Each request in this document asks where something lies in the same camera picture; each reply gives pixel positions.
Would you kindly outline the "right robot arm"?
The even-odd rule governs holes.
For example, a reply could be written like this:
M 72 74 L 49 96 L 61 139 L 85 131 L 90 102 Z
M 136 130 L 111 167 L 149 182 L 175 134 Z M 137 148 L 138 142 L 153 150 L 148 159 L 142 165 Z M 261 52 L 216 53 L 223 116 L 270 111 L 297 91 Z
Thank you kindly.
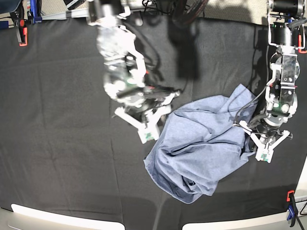
M 154 127 L 171 112 L 171 102 L 181 92 L 150 81 L 148 65 L 135 46 L 136 35 L 126 27 L 128 3 L 119 0 L 88 1 L 88 24 L 98 29 L 97 49 L 104 58 L 104 90 L 121 104 L 116 116 L 138 130 Z

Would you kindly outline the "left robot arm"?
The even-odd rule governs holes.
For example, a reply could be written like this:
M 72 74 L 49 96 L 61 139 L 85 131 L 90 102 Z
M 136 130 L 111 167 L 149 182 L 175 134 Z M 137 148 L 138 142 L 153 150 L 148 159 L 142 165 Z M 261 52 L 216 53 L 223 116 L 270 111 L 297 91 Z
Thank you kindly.
M 239 115 L 252 103 L 243 106 L 236 114 L 234 125 L 243 128 L 257 147 L 258 154 L 268 156 L 286 138 L 288 130 L 280 131 L 282 124 L 296 113 L 298 107 L 295 81 L 300 74 L 297 51 L 306 47 L 304 25 L 307 22 L 305 0 L 269 0 L 267 2 L 268 44 L 276 48 L 268 62 L 271 78 L 261 94 L 265 106 L 249 122 Z

